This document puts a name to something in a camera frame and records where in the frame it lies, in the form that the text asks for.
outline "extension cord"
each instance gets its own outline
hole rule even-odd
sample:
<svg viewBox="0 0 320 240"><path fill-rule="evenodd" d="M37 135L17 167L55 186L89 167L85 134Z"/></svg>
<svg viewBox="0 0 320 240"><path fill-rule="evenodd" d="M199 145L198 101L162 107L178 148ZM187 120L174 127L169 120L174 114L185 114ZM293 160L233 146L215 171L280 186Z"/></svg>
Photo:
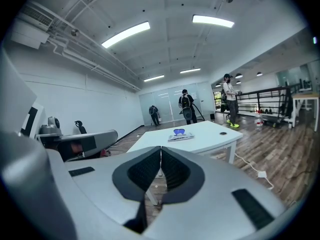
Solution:
<svg viewBox="0 0 320 240"><path fill-rule="evenodd" d="M272 190L275 186L268 180L267 178L267 172L265 170L256 170L251 163L244 160L241 156L238 156L236 153L234 153L238 158L241 158L247 165L250 165L252 169L254 169L258 173L258 178L264 178L266 181L271 185L271 187L268 187L268 190Z"/></svg>

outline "white shirt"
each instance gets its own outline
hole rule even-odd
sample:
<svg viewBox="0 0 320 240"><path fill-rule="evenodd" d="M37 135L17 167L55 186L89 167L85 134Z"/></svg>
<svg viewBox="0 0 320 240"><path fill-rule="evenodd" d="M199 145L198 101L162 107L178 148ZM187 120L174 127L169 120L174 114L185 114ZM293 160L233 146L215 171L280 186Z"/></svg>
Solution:
<svg viewBox="0 0 320 240"><path fill-rule="evenodd" d="M227 94L227 92L231 92L231 93L234 93L234 87L232 86L231 83L227 83L227 82L224 82L223 83L223 89L224 89L224 92L226 94L226 100L227 101L235 101L236 100L236 95L229 95Z"/></svg>

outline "gray pants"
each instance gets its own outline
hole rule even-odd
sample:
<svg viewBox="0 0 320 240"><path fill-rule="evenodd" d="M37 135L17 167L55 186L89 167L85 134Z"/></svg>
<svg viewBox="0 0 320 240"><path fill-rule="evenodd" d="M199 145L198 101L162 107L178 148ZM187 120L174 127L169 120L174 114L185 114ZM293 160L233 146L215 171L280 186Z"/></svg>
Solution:
<svg viewBox="0 0 320 240"><path fill-rule="evenodd" d="M239 111L238 102L236 100L227 100L226 104L230 110L230 122L234 125L236 123L236 115Z"/></svg>

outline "white table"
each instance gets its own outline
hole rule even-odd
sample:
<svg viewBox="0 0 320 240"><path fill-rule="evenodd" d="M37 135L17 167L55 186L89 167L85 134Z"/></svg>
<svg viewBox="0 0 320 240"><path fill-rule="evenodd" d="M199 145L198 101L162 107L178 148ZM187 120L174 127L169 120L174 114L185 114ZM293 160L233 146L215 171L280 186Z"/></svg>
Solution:
<svg viewBox="0 0 320 240"><path fill-rule="evenodd" d="M194 138L168 142L170 135L174 135L174 129L185 129L186 133L192 133ZM163 130L147 131L128 150L128 152L147 147L165 146L179 150L189 151L199 155L210 155L218 150L227 149L226 161L233 164L237 140L242 138L241 132L221 126L211 121L198 122ZM157 205L157 199L150 190L146 192L153 205Z"/></svg>
<svg viewBox="0 0 320 240"><path fill-rule="evenodd" d="M305 102L307 104L308 100L314 100L314 118L315 125L314 131L317 131L318 128L318 119L319 119L319 94L318 93L309 93L301 94L297 93L292 96L293 99L293 111L292 111L292 127L296 125L296 117L299 116L299 110L301 109L302 104Z"/></svg>

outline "wood plank flooring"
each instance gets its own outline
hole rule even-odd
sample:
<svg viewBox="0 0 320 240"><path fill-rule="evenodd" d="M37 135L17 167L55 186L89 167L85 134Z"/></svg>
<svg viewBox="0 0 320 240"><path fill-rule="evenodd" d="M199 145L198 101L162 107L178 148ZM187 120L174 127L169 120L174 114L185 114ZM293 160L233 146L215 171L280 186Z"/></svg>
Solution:
<svg viewBox="0 0 320 240"><path fill-rule="evenodd" d="M314 132L313 112L300 112L299 120L300 122L292 129L289 129L288 124L284 123L281 128L263 126L261 131L257 131L254 117L238 115L237 123L240 124L240 127L235 129L243 133L243 138L237 141L236 154L250 162L255 169L266 171L267 178L274 185L272 192L287 207L306 194L315 178L319 164L320 134ZM222 113L217 112L215 120L212 121L230 127ZM154 125L141 127L109 150L112 156L125 153L145 132L183 125L186 125L185 120L163 123L158 127ZM216 159L226 157L224 151L212 155ZM242 159L235 157L234 166L246 172L266 188L270 187L270 184L264 178L258 178L257 172ZM165 177L156 178L150 190L160 202L158 206L153 206L146 196L145 205L149 224L160 212L162 196L167 191Z"/></svg>

